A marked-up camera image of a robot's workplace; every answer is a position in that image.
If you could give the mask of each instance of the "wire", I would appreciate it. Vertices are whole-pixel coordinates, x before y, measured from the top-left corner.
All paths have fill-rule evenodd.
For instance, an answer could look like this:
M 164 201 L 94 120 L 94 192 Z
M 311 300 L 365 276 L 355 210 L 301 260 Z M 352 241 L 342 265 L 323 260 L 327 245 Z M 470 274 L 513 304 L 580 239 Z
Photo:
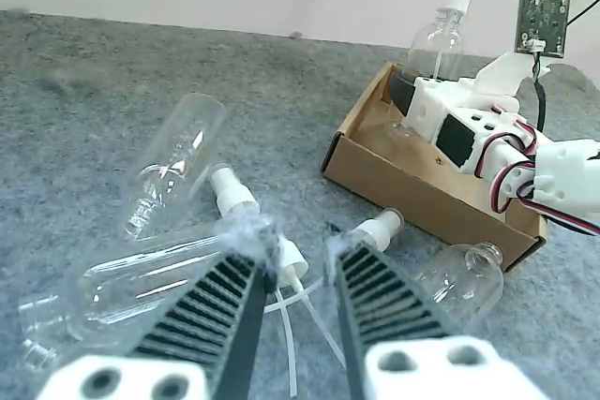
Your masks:
M 523 195 L 523 190 L 533 187 L 533 181 L 529 181 L 521 185 L 517 189 L 517 197 L 521 204 L 530 210 L 534 210 L 540 215 L 543 215 L 548 220 L 577 233 L 586 234 L 589 236 L 600 236 L 600 227 L 587 220 L 580 219 L 574 215 L 568 215 L 562 211 L 555 210 L 549 206 L 542 205 L 533 201 L 533 189 L 527 196 Z
M 496 105 L 491 107 L 491 110 L 498 114 L 502 114 L 504 112 L 504 108 L 498 107 Z M 527 146 L 527 148 L 525 148 L 525 150 L 523 150 L 524 155 L 531 156 L 533 152 L 535 152 L 535 148 L 537 147 L 537 133 L 535 133 L 535 128 L 533 128 L 533 126 L 531 126 L 530 124 L 520 121 L 518 119 L 517 125 L 524 129 L 532 138 L 530 144 Z
M 544 125 L 546 124 L 546 90 L 542 83 L 540 83 L 540 72 L 542 71 L 541 63 L 541 52 L 535 52 L 533 54 L 533 87 L 537 94 L 538 108 L 537 108 L 537 128 L 539 131 L 544 131 Z
M 481 156 L 479 156 L 479 161 L 477 161 L 477 166 L 475 166 L 475 172 L 474 172 L 475 177 L 481 178 L 481 170 L 483 169 L 483 166 L 484 166 L 486 152 L 488 151 L 490 144 L 500 138 L 514 138 L 515 140 L 517 140 L 517 143 L 520 147 L 520 149 L 519 149 L 520 152 L 523 152 L 526 148 L 523 140 L 519 136 L 517 136 L 515 133 L 503 132 L 503 133 L 496 133 L 495 135 L 491 135 L 490 137 L 488 137 L 486 139 L 486 142 L 484 143 L 483 147 L 481 148 Z
M 600 0 L 594 0 L 587 8 L 585 8 L 583 11 L 581 11 L 575 18 L 573 18 L 572 20 L 570 20 L 569 22 L 567 22 L 566 23 L 567 26 L 571 25 L 573 22 L 575 22 L 577 19 L 579 19 L 585 13 L 587 13 L 588 11 L 590 11 L 592 8 L 594 8 L 596 5 L 598 5 L 598 3 L 600 3 Z
M 588 5 L 588 7 L 586 7 L 583 11 L 581 11 L 575 18 L 571 19 L 567 23 L 567 27 L 569 25 L 571 25 L 573 22 L 575 22 L 577 19 L 579 19 L 581 16 L 586 14 L 588 11 L 590 11 L 592 8 L 594 8 L 599 3 L 600 3 L 600 0 L 594 0 L 591 4 Z M 533 87 L 535 88 L 535 94 L 537 95 L 537 100 L 538 100 L 538 104 L 539 104 L 538 109 L 537 109 L 537 126 L 536 126 L 536 128 L 540 131 L 544 131 L 544 124 L 546 123 L 546 90 L 544 89 L 544 86 L 542 85 L 542 83 L 540 83 L 540 81 L 539 81 L 540 70 L 541 70 L 540 56 L 541 56 L 540 52 L 536 52 L 533 55 L 533 58 L 534 58 L 534 60 L 533 60 Z
M 511 172 L 511 170 L 515 168 L 535 169 L 535 164 L 531 161 L 518 161 L 506 166 L 500 172 L 498 172 L 498 175 L 496 175 L 496 178 L 491 184 L 491 211 L 494 213 L 504 213 L 512 201 L 512 199 L 508 199 L 503 206 L 498 206 L 498 202 L 500 200 L 500 188 L 504 183 L 504 179 Z

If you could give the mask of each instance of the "plastic bottle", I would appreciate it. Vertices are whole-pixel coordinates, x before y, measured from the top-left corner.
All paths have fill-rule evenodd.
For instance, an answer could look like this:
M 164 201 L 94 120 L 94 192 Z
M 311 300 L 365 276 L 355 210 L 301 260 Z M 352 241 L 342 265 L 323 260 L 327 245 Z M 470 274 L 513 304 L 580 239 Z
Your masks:
M 210 96 L 181 99 L 127 173 L 127 235 L 151 236 L 166 214 L 193 197 L 207 175 L 226 115 Z
M 131 256 L 74 271 L 57 292 L 22 300 L 23 333 L 43 343 L 67 330 L 87 347 L 117 346 L 140 315 L 185 289 L 218 252 L 233 249 L 260 258 L 269 236 L 262 231 L 272 226 L 271 218 L 256 215 L 243 223 L 221 220 L 129 243 Z
M 417 281 L 465 327 L 489 313 L 503 295 L 503 254 L 496 245 L 451 245 L 426 263 Z
M 415 77 L 434 80 L 458 79 L 458 69 L 464 41 L 460 34 L 460 25 L 471 0 L 446 0 L 437 10 L 434 22 L 421 28 L 409 50 L 408 60 L 401 71 L 392 75 L 390 94 L 392 98 L 402 96 L 401 81 L 413 82 Z M 388 119 L 392 128 L 401 129 L 398 121 L 399 112 L 394 103 L 388 109 Z

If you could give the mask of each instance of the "cardboard box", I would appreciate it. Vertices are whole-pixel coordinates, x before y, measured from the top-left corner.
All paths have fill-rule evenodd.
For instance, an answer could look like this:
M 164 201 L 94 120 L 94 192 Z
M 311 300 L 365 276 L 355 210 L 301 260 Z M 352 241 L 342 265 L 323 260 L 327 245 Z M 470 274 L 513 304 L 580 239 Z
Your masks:
M 360 96 L 335 134 L 322 174 L 449 244 L 492 242 L 509 271 L 548 237 L 546 220 L 513 201 L 506 213 L 491 211 L 489 184 L 461 174 L 417 136 L 389 128 L 388 63 Z

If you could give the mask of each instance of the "white 3d-printed part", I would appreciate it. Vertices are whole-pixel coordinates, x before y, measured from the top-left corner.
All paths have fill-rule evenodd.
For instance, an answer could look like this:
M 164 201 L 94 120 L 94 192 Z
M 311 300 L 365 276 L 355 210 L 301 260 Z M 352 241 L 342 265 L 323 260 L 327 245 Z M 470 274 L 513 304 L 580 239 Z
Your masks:
M 54 372 L 37 400 L 210 400 L 193 363 L 84 356 Z
M 548 400 L 487 342 L 469 336 L 377 344 L 365 357 L 368 400 Z
M 533 200 L 573 215 L 600 214 L 600 142 L 553 142 L 535 159 Z

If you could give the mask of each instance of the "circuit board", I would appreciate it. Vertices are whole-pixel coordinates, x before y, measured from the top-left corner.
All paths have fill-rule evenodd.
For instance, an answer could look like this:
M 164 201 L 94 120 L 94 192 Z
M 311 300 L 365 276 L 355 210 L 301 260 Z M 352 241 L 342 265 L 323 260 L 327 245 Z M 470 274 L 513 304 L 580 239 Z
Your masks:
M 530 39 L 546 42 L 542 56 L 564 58 L 571 0 L 519 0 L 515 52 L 531 53 Z

